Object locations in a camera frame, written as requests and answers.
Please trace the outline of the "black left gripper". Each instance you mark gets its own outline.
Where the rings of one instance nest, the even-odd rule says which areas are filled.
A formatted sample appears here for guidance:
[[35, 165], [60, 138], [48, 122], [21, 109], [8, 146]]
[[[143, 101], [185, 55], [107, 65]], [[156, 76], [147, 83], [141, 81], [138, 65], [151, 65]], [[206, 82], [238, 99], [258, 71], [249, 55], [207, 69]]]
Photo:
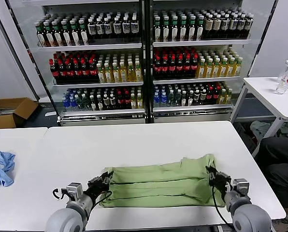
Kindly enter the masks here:
[[100, 176], [89, 180], [87, 183], [88, 188], [85, 190], [85, 195], [90, 197], [93, 202], [96, 202], [97, 198], [102, 195], [103, 192], [109, 190], [113, 173], [113, 171], [107, 171]]

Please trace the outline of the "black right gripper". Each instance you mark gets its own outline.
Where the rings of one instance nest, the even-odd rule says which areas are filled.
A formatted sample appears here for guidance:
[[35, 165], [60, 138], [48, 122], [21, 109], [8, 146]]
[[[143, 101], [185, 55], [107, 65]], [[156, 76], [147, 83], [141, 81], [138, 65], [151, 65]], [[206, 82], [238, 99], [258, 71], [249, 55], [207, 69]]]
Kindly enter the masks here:
[[220, 193], [225, 194], [231, 189], [231, 177], [223, 172], [219, 172], [213, 166], [205, 166], [208, 178], [209, 185], [220, 191]]

